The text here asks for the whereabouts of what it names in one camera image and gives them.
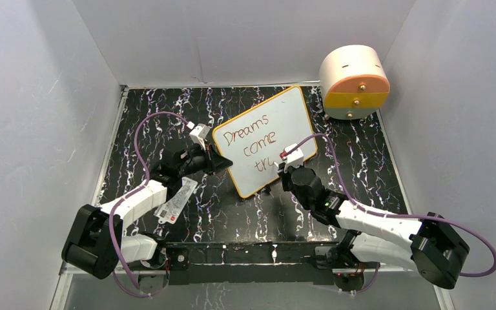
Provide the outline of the yellow framed whiteboard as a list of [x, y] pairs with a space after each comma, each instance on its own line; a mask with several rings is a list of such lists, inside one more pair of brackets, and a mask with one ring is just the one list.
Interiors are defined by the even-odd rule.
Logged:
[[313, 121], [298, 86], [289, 87], [212, 131], [237, 193], [248, 198], [278, 178], [280, 153], [314, 134]]

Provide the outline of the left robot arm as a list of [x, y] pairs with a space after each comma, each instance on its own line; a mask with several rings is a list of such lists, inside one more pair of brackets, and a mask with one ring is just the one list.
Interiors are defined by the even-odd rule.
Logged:
[[137, 261], [159, 269], [167, 252], [158, 239], [148, 233], [124, 236], [125, 229], [150, 211], [156, 212], [160, 223], [174, 224], [198, 185], [190, 176], [213, 175], [232, 165], [212, 145], [163, 152], [141, 185], [108, 203], [86, 204], [78, 210], [62, 260], [98, 279], [106, 278], [117, 265]]

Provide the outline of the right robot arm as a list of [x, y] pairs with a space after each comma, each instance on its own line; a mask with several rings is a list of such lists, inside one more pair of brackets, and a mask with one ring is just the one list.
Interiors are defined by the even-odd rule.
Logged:
[[347, 196], [322, 185], [313, 169], [278, 166], [285, 192], [323, 225], [345, 229], [338, 260], [346, 267], [359, 262], [385, 263], [417, 271], [443, 289], [453, 289], [470, 247], [451, 224], [435, 213], [423, 220], [398, 218], [369, 206], [357, 207]]

